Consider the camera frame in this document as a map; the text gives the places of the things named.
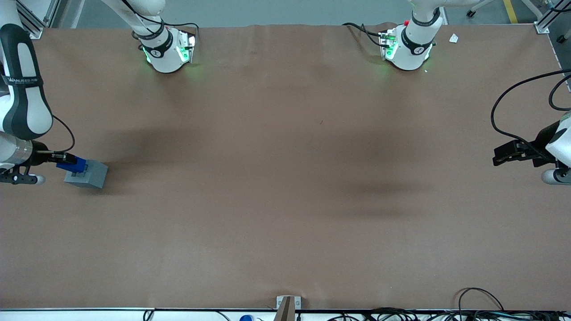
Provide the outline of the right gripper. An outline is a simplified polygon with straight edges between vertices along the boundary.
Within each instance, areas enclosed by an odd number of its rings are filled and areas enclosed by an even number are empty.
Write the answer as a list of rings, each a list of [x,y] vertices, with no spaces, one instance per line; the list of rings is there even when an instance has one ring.
[[[39,166],[45,162],[77,163],[77,157],[66,152],[48,150],[47,146],[36,140],[21,140],[10,134],[0,134],[0,172],[18,166]]]

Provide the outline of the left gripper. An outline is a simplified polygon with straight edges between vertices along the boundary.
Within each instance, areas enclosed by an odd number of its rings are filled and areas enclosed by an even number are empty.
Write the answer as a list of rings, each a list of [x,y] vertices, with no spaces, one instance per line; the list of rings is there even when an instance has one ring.
[[[555,158],[567,167],[571,166],[571,112],[563,114],[559,121],[540,130],[534,143],[541,152]],[[512,140],[494,149],[493,166],[508,162],[531,160],[534,167],[543,166],[543,160],[522,140]]]

